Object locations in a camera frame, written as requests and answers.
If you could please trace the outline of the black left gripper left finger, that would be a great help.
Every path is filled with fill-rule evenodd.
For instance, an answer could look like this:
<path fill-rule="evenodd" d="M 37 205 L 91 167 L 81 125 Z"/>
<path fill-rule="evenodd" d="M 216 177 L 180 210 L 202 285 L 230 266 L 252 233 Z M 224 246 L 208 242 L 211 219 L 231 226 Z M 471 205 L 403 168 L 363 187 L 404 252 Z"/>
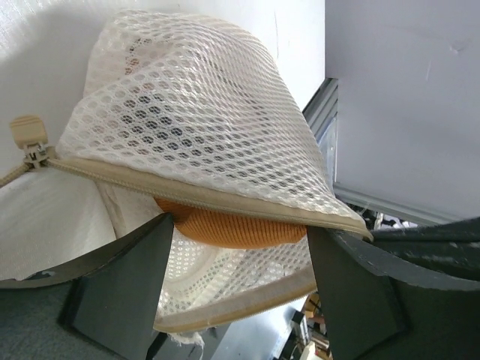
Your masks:
<path fill-rule="evenodd" d="M 1 358 L 151 359 L 172 237 L 161 214 L 75 260 L 1 282 Z"/>

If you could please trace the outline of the white mesh laundry bag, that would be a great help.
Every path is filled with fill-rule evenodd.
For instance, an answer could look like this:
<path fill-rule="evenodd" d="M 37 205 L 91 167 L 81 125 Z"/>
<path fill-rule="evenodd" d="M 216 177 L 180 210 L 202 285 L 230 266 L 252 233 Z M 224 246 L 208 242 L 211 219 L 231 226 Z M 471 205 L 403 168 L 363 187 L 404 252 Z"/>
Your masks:
<path fill-rule="evenodd" d="M 118 12 L 91 51 L 82 99 L 58 143 L 34 115 L 10 130 L 24 157 L 1 180 L 1 283 L 170 214 L 156 198 L 371 238 L 329 187 L 269 51 L 222 19 Z M 191 240 L 173 222 L 154 328 L 186 342 L 316 288 L 308 235 L 232 249 Z"/>

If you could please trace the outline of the orange bra black trim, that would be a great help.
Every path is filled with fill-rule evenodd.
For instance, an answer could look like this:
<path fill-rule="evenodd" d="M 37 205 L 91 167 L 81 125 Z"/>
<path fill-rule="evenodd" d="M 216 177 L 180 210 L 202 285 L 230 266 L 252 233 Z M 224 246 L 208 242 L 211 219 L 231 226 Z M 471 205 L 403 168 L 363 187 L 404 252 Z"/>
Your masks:
<path fill-rule="evenodd" d="M 305 225 L 227 214 L 166 199 L 154 200 L 173 216 L 175 228 L 185 237 L 207 245 L 232 249 L 260 249 L 300 242 Z"/>

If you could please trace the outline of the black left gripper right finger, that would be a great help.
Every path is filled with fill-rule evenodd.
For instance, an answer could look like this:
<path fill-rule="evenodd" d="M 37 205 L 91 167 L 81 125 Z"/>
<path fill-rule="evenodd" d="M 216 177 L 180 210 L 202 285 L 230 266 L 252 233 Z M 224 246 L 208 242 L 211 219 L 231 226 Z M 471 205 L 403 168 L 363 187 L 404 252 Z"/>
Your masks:
<path fill-rule="evenodd" d="M 477 359 L 479 222 L 307 231 L 335 359 Z"/>

